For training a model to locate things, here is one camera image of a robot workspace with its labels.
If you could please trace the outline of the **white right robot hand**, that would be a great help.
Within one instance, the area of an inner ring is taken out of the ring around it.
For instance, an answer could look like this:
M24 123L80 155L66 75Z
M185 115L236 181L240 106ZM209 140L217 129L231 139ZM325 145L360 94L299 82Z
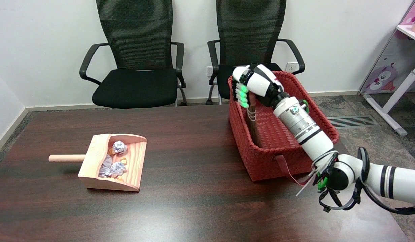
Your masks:
M244 108L249 108L252 104L250 93L255 95L255 99L261 104L272 108L289 97L277 77L263 64L236 67L232 77L233 100Z

